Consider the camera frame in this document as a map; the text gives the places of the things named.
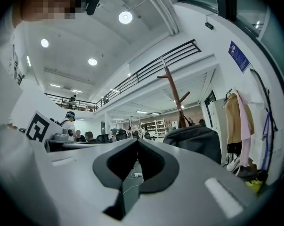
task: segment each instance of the white ceiling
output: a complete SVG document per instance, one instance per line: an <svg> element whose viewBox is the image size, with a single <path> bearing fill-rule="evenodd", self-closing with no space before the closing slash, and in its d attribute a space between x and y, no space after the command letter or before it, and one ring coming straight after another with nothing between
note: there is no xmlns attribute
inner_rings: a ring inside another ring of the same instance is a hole
<svg viewBox="0 0 284 226"><path fill-rule="evenodd" d="M190 95L181 103L184 107L196 103L201 98L203 87L207 78L207 73L198 76L187 76L181 80L175 81L179 98L182 98L188 91ZM108 111L112 118L128 119L133 117L143 117L146 114L136 113L136 111L145 111L148 113L164 112L167 110L176 109L173 101L173 94L170 85L161 87L158 90L153 90L137 99L127 102L115 109Z"/></svg>
<svg viewBox="0 0 284 226"><path fill-rule="evenodd" d="M75 19L28 24L26 46L34 49L32 60L41 59L39 64L46 71L63 75L43 72L45 92L52 90L49 84L54 83L83 91L82 97L88 100L130 55L168 32L152 3L143 1L101 0L93 16L76 14ZM121 24L119 14L140 2L143 3L131 11L132 22ZM44 38L49 41L48 48L40 44ZM89 65L89 58L95 58L97 65Z"/></svg>

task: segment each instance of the black metal railing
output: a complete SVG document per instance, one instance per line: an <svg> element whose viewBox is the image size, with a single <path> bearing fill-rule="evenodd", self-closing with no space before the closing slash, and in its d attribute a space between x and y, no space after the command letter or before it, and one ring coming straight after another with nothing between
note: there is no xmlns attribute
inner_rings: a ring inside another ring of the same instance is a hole
<svg viewBox="0 0 284 226"><path fill-rule="evenodd" d="M96 109L102 107L110 100L130 89L132 86L142 82L147 79L149 76L163 70L165 66L170 66L176 62L192 56L193 54L199 53L201 50L195 44L195 40L188 41L169 52L163 54L162 56L151 61L143 68L136 71L126 80L118 84L115 88L111 89L101 100L96 103Z"/></svg>
<svg viewBox="0 0 284 226"><path fill-rule="evenodd" d="M96 104L83 100L71 101L70 98L55 96L52 94L45 93L55 104L64 109L77 110L77 111L89 111L93 112L96 110Z"/></svg>

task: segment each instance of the blue sign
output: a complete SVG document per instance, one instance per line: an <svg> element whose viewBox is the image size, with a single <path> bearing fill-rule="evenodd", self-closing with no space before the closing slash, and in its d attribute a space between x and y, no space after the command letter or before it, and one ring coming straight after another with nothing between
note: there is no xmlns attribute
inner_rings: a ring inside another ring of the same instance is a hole
<svg viewBox="0 0 284 226"><path fill-rule="evenodd" d="M238 65L239 69L243 73L247 67L250 65L249 60L245 57L244 53L231 41L230 49L228 53L232 58L235 60L236 64Z"/></svg>

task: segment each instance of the white column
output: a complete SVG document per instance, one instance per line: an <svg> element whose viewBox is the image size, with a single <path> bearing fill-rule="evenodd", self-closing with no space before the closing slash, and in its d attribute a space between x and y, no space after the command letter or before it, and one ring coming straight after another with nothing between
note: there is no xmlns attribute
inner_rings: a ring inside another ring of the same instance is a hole
<svg viewBox="0 0 284 226"><path fill-rule="evenodd" d="M105 133L110 134L110 117L107 112L104 113L105 116Z"/></svg>

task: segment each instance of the black wire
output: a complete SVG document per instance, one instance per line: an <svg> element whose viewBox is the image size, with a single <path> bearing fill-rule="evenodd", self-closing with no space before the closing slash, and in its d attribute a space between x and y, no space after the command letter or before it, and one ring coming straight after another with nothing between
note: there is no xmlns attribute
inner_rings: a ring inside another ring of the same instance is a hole
<svg viewBox="0 0 284 226"><path fill-rule="evenodd" d="M274 128L274 118L273 118L273 113L272 113L272 108L271 108L271 105L270 105L270 100L269 100L269 93L267 93L266 89L265 89L265 86L263 84L263 81L260 77L260 75L258 74L257 71L253 70L253 69L250 69L251 72L253 72L259 79L259 82L262 86L262 89L263 89L263 92L264 92L264 95L266 97L266 101L268 103L268 112L269 112L269 116L270 116L270 123L271 123L271 128L272 128L272 131L271 131L271 134L272 134L272 141L271 141L271 144L270 144L270 156L269 156L269 159L268 159L268 166L266 168L266 172L268 173L269 171L269 166L270 166L270 163L271 163L271 160L272 160L272 155L273 155L273 149L274 149L274 138L275 138L275 132L274 132L274 129L277 130L277 128ZM267 177L264 178L263 182L262 182L262 186L265 184L267 180Z"/></svg>

